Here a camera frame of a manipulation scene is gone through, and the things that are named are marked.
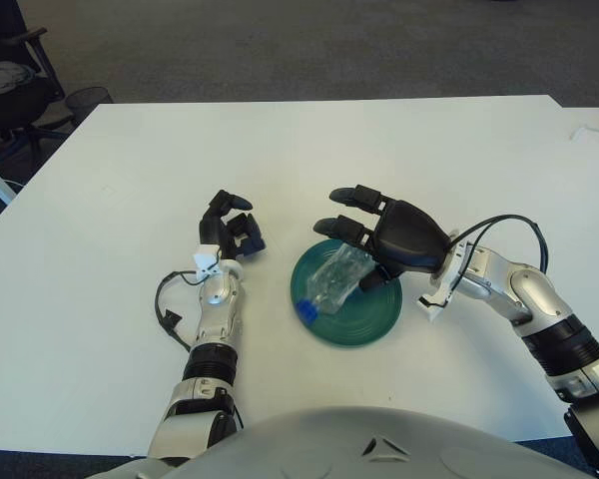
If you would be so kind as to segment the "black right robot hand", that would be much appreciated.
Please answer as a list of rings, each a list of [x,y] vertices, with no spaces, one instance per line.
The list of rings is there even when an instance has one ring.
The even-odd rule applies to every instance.
[[[321,219],[313,226],[316,233],[341,240],[373,258],[374,269],[358,283],[362,291],[386,285],[406,271],[436,274],[441,270],[450,236],[418,207],[362,185],[335,189],[329,198],[378,216],[372,230],[342,215]]]

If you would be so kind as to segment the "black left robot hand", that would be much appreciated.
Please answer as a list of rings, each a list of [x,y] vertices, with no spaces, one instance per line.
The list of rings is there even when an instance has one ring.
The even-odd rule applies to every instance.
[[[266,248],[260,227],[246,199],[219,190],[199,223],[201,244],[220,248],[222,259],[249,256]]]

